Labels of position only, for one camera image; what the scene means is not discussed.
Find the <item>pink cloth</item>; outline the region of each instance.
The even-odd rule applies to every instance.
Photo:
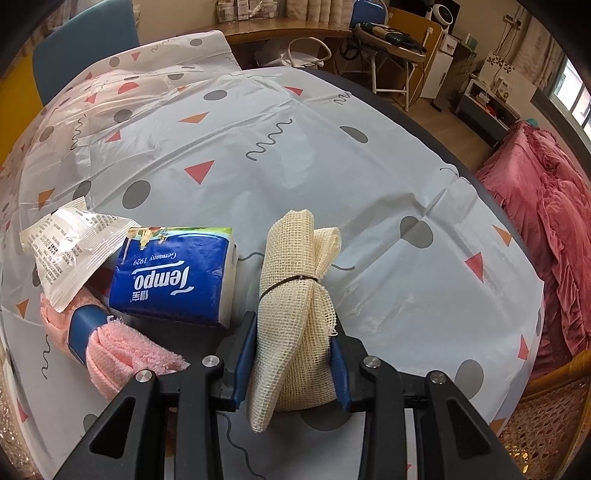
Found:
[[[57,313],[41,294],[41,318],[47,334],[72,358],[68,348],[72,315],[78,307],[90,304],[103,307],[86,287],[76,294],[62,313]],[[90,336],[86,366],[95,387],[111,400],[139,370],[150,369],[157,375],[164,375],[184,370],[189,364],[180,355],[162,348],[137,330],[114,321],[99,327]]]
[[[526,122],[476,177],[512,220],[544,280],[537,378],[590,347],[591,194],[552,134]]]

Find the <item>window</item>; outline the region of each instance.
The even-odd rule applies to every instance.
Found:
[[[591,147],[591,95],[570,60],[565,59],[550,100],[558,107],[581,139]]]

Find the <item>screw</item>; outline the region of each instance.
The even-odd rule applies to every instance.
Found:
[[[445,373],[440,372],[439,370],[435,370],[429,374],[429,379],[433,383],[436,383],[437,385],[441,385],[447,381],[447,376]]]
[[[203,360],[201,360],[201,363],[204,367],[216,367],[219,364],[219,362],[220,359],[215,355],[208,355]]]
[[[376,356],[369,355],[363,359],[363,364],[368,368],[377,368],[382,364],[382,361]]]
[[[140,370],[135,374],[135,379],[140,382],[149,382],[152,380],[152,372],[150,370]]]

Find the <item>white plastic tablecloth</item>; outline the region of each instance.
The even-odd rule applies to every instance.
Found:
[[[105,401],[85,368],[47,341],[34,260],[18,234],[80,195],[144,226],[231,226],[241,258],[235,318],[256,309],[269,227],[309,209],[315,227],[340,228],[342,252],[324,285],[369,353],[400,371],[444,371],[495,427],[523,391],[543,284],[456,168],[323,80],[286,67],[243,72],[220,32],[187,35],[81,72],[0,173],[4,372],[46,478]],[[243,406],[229,415],[231,435],[256,473],[357,478],[363,414],[281,413],[255,434]],[[249,478],[225,418],[219,426],[226,477]],[[408,459],[412,478],[412,447]]]

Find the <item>tissue pack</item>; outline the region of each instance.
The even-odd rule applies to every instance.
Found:
[[[227,328],[237,259],[231,228],[132,228],[117,259],[109,306]]]

